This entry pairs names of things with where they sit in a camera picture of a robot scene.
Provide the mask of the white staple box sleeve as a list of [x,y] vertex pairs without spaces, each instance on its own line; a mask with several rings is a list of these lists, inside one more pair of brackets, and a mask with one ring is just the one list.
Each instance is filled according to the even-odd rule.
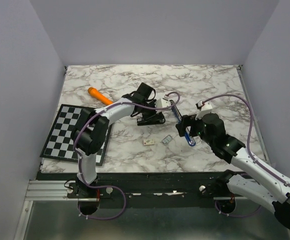
[[153,146],[155,144],[154,139],[144,139],[143,140],[143,145],[144,146]]

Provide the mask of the black stapler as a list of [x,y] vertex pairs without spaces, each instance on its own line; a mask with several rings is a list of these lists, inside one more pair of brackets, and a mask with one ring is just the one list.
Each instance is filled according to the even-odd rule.
[[137,119],[137,126],[161,125],[166,122],[162,112],[153,115],[145,115]]

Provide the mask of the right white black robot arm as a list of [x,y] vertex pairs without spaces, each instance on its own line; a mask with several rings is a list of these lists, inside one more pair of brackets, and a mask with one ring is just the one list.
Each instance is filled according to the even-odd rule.
[[176,124],[179,136],[190,128],[190,136],[199,136],[221,160],[243,170],[251,179],[227,171],[225,177],[215,183],[215,191],[226,196],[237,194],[261,205],[290,230],[290,178],[259,159],[243,142],[226,133],[225,124],[216,113],[184,115]]

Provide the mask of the staple tray with staples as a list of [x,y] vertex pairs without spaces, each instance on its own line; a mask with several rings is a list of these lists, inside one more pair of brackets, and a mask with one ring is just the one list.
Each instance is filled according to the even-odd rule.
[[163,138],[161,140],[161,142],[164,144],[164,145],[167,145],[168,143],[170,143],[171,141],[173,140],[173,137],[171,135],[167,135],[165,138]]

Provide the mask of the blue stapler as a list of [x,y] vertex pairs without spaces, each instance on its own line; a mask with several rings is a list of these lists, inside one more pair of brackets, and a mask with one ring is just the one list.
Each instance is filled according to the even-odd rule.
[[194,116],[185,115],[185,119],[183,119],[183,116],[176,106],[173,106],[171,110],[178,120],[178,123],[175,125],[178,135],[180,137],[185,137],[188,145],[194,147],[196,145],[194,137],[197,137],[200,134]]

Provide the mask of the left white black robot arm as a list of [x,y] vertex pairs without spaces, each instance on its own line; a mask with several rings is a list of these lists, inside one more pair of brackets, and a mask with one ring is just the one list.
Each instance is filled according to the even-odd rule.
[[109,127],[118,120],[141,115],[136,120],[138,126],[165,123],[162,112],[154,110],[157,100],[156,90],[141,83],[137,90],[123,95],[118,101],[102,108],[87,108],[80,114],[72,132],[73,150],[78,156],[77,178],[81,182],[78,191],[86,198],[96,191],[96,155],[102,148]]

